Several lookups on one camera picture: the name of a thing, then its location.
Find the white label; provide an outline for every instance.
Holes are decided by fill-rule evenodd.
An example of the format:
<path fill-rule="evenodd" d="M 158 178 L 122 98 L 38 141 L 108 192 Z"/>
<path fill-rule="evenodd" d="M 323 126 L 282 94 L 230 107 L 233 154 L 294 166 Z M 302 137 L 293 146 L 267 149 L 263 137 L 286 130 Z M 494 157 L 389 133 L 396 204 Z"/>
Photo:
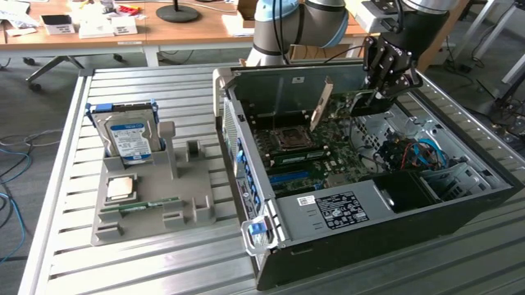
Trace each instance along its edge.
<path fill-rule="evenodd" d="M 307 154 L 306 158 L 317 158 L 321 157 L 322 155 L 325 155 L 325 151 L 322 152 L 311 152 L 310 154 Z"/>
<path fill-rule="evenodd" d="M 115 144 L 120 157 L 139 160 L 151 154 L 148 140 L 142 137 L 146 131 L 143 123 L 111 126 Z"/>
<path fill-rule="evenodd" d="M 315 197 L 313 195 L 307 195 L 306 197 L 297 198 L 297 201 L 299 202 L 299 206 L 306 206 L 315 204 Z"/>
<path fill-rule="evenodd" d="M 142 41 L 120 41 L 116 42 L 118 45 L 140 45 Z"/>
<path fill-rule="evenodd" d="M 297 157 L 297 158 L 283 159 L 282 162 L 283 162 L 283 163 L 289 163 L 289 162 L 297 162 L 297 161 L 302 161 L 302 160 L 305 160 L 305 157 Z"/>
<path fill-rule="evenodd" d="M 305 77 L 293 77 L 293 84 L 303 83 Z"/>

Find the cardboard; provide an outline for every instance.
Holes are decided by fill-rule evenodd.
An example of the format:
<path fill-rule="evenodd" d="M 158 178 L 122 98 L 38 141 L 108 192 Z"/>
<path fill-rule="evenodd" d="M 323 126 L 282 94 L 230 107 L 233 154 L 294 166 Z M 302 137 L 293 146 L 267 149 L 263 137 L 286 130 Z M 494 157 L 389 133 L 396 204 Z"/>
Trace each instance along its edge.
<path fill-rule="evenodd" d="M 243 28 L 255 28 L 255 7 L 257 0 L 239 0 L 237 5 L 237 17 L 242 22 Z"/>

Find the paper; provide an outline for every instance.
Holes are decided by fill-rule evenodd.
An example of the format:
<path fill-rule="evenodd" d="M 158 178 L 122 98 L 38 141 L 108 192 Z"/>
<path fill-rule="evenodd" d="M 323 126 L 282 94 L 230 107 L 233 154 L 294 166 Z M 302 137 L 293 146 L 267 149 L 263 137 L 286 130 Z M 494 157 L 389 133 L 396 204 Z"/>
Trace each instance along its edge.
<path fill-rule="evenodd" d="M 242 19 L 237 15 L 223 15 L 222 22 L 233 37 L 250 37 L 254 35 L 254 28 L 243 28 Z"/>
<path fill-rule="evenodd" d="M 7 29 L 5 32 L 11 37 L 15 36 L 21 36 L 21 35 L 28 35 L 31 33 L 36 33 L 35 28 L 27 28 L 27 29 Z"/>
<path fill-rule="evenodd" d="M 8 20 L 17 29 L 40 26 L 39 22 L 27 15 L 30 3 L 0 0 L 0 20 Z"/>

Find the white paper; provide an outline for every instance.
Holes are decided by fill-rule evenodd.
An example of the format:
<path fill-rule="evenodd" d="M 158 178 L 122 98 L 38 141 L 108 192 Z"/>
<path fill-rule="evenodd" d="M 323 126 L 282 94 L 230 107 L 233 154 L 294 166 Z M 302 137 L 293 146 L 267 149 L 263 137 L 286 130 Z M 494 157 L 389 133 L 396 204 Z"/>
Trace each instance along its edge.
<path fill-rule="evenodd" d="M 233 37 L 250 37 L 254 35 L 254 28 L 243 28 L 243 23 L 237 15 L 223 15 L 222 22 L 226 26 L 230 36 Z"/>
<path fill-rule="evenodd" d="M 7 29 L 5 30 L 7 34 L 11 37 L 15 36 L 21 36 L 21 35 L 28 35 L 31 33 L 36 33 L 36 29 L 35 28 L 27 28 L 27 29 Z"/>

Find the box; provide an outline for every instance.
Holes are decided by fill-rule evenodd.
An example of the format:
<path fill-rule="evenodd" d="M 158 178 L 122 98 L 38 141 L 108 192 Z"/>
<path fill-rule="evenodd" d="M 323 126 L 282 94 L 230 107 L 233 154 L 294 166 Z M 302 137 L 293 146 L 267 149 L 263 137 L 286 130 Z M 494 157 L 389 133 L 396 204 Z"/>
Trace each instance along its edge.
<path fill-rule="evenodd" d="M 40 15 L 48 35 L 74 34 L 75 27 L 68 15 Z"/>
<path fill-rule="evenodd" d="M 130 35 L 138 33 L 135 17 L 112 17 L 115 35 Z"/>
<path fill-rule="evenodd" d="M 243 28 L 255 28 L 255 7 L 257 0 L 239 0 L 237 17 L 243 24 Z"/>
<path fill-rule="evenodd" d="M 108 19 L 100 17 L 94 18 L 91 20 L 84 20 L 80 23 L 79 29 L 79 38 L 100 38 L 100 37 L 112 37 L 114 34 L 114 27 Z"/>

